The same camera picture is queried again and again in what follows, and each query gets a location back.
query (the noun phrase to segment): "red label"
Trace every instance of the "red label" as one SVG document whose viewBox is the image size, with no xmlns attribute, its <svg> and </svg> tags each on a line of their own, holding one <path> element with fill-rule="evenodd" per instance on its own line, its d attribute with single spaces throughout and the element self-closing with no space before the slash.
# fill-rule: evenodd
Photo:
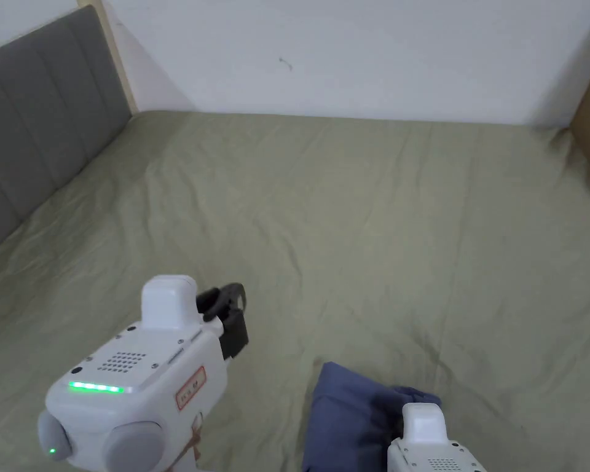
<svg viewBox="0 0 590 472">
<path fill-rule="evenodd" d="M 175 395 L 175 401 L 178 404 L 178 409 L 181 412 L 193 396 L 197 394 L 201 387 L 206 383 L 206 369 L 203 366 L 199 367 L 198 371 L 192 374 L 192 377 L 178 390 Z"/>
</svg>

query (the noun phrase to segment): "robotic hand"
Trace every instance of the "robotic hand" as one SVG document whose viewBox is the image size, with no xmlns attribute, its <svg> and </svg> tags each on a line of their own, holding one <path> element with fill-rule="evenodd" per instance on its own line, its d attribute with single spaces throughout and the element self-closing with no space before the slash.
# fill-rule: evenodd
<svg viewBox="0 0 590 472">
<path fill-rule="evenodd" d="M 37 422 L 44 453 L 92 472 L 196 470 L 184 452 L 248 343 L 245 305 L 240 284 L 197 297 L 187 276 L 148 281 L 142 320 L 50 388 Z"/>
</svg>

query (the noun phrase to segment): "blue cloth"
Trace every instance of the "blue cloth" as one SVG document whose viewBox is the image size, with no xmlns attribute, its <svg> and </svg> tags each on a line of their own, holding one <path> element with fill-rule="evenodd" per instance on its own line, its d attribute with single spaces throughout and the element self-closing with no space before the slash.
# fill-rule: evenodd
<svg viewBox="0 0 590 472">
<path fill-rule="evenodd" d="M 386 472 L 387 448 L 401 436 L 402 407 L 441 405 L 435 395 L 385 387 L 335 363 L 321 369 L 306 430 L 304 472 Z"/>
</svg>

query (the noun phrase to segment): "gray round cap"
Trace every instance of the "gray round cap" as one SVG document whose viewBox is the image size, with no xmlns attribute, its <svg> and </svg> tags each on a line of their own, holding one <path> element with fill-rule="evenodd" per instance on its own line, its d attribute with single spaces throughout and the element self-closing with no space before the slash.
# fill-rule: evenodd
<svg viewBox="0 0 590 472">
<path fill-rule="evenodd" d="M 63 461 L 73 454 L 63 426 L 48 410 L 42 411 L 37 418 L 37 436 L 44 454 L 53 461 Z"/>
<path fill-rule="evenodd" d="M 164 433 L 159 424 L 142 421 L 114 428 L 103 450 L 109 472 L 150 472 L 164 453 Z"/>
</svg>

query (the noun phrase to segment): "led strip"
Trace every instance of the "led strip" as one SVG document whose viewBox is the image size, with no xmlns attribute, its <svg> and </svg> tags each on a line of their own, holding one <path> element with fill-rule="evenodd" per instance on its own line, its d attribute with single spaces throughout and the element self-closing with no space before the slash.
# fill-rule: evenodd
<svg viewBox="0 0 590 472">
<path fill-rule="evenodd" d="M 97 391 L 110 391 L 113 393 L 122 393 L 124 391 L 121 387 L 113 387 L 112 385 L 101 385 L 98 383 L 83 383 L 83 382 L 70 382 L 70 387 L 82 388 L 84 390 L 97 390 Z"/>
</svg>

